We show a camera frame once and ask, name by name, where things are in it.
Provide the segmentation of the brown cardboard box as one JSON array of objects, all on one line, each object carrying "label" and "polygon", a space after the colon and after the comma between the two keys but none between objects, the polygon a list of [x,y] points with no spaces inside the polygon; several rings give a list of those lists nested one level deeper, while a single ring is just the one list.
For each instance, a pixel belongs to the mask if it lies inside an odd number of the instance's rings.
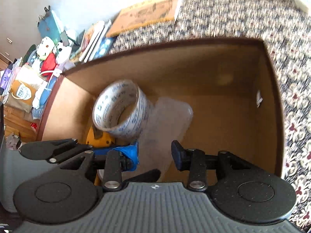
[{"label": "brown cardboard box", "polygon": [[163,182],[186,182],[171,156],[171,142],[215,155],[229,151],[281,176],[283,107],[264,42],[203,38],[155,44],[106,56],[61,75],[47,101],[38,140],[86,142],[96,100],[115,91],[99,117],[114,128],[135,109],[136,89],[151,105],[140,136],[137,174],[157,168]]}]

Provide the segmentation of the floral patterned table cloth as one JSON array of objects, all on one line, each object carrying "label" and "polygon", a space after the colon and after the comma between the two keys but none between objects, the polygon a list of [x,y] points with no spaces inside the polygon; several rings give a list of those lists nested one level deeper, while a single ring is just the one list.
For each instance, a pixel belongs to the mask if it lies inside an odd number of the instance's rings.
[{"label": "floral patterned table cloth", "polygon": [[260,38],[268,49],[284,106],[283,177],[297,195],[290,219],[310,232],[310,17],[293,0],[183,0],[174,23],[121,33],[110,53],[216,36]]}]

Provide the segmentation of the stack of books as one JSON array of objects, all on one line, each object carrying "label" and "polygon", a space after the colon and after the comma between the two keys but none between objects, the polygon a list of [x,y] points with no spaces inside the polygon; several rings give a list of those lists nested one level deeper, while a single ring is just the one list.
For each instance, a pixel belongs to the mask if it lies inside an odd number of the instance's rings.
[{"label": "stack of books", "polygon": [[102,41],[105,40],[106,33],[112,25],[111,20],[98,21],[83,33],[80,47],[70,55],[70,61],[74,63],[86,63],[95,58]]}]

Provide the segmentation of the white plush toy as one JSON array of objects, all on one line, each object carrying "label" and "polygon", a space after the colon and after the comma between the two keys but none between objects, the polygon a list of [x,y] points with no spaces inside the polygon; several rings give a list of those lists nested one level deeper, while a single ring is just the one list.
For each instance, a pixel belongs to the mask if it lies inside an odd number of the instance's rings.
[{"label": "white plush toy", "polygon": [[41,43],[39,43],[36,48],[38,58],[42,61],[45,61],[48,55],[54,49],[54,47],[55,47],[54,41],[48,36],[44,37],[41,40]]}]

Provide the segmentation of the yellow book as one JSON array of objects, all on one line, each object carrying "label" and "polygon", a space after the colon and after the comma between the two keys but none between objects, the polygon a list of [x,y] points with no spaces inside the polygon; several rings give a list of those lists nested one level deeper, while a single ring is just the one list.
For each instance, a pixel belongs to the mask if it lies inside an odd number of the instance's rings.
[{"label": "yellow book", "polygon": [[182,0],[148,0],[122,9],[106,37],[114,37],[122,32],[150,24],[175,21]]}]

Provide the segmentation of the red cloth item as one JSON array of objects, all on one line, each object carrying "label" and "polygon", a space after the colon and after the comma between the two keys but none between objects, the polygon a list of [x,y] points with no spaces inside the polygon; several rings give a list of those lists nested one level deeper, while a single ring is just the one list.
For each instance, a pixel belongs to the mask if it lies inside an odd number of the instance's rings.
[{"label": "red cloth item", "polygon": [[46,81],[50,79],[53,71],[57,67],[56,58],[53,52],[51,52],[45,61],[43,61],[43,65],[41,67],[41,76],[45,78]]}]

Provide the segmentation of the white tape roll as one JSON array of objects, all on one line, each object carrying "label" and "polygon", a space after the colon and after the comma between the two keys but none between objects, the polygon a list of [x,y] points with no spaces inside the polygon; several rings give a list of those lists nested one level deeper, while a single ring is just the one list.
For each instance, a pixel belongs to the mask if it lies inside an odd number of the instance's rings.
[{"label": "white tape roll", "polygon": [[132,141],[144,129],[152,104],[129,79],[110,84],[97,98],[92,112],[93,124],[115,138]]}]

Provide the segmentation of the blue metal box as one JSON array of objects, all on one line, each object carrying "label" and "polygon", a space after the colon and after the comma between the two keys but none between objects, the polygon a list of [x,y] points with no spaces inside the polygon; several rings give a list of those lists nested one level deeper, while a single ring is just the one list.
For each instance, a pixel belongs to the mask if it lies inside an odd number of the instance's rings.
[{"label": "blue metal box", "polygon": [[49,37],[54,43],[58,43],[61,41],[61,33],[64,29],[50,5],[44,8],[44,12],[44,15],[38,16],[37,28],[39,34],[41,38]]}]

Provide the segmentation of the yellow tape measure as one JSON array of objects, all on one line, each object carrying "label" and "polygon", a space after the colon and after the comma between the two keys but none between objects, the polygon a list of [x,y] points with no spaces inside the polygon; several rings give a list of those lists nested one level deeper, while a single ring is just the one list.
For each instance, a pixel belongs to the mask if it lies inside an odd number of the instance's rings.
[{"label": "yellow tape measure", "polygon": [[115,144],[115,138],[92,125],[87,133],[86,144],[95,148],[110,147]]}]

